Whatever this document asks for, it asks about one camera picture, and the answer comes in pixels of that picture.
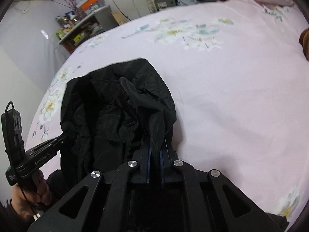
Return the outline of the person's left hand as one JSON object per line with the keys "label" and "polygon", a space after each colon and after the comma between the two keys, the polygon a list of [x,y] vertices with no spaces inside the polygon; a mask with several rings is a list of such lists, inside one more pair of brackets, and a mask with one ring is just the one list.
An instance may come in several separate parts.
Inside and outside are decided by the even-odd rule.
{"label": "person's left hand", "polygon": [[30,204],[43,203],[49,205],[51,203],[51,193],[49,186],[44,179],[43,172],[38,170],[38,185],[37,190],[32,192],[29,190],[21,190],[18,184],[13,186],[12,191],[12,208],[17,213],[19,218],[24,222],[30,221],[37,212]]}

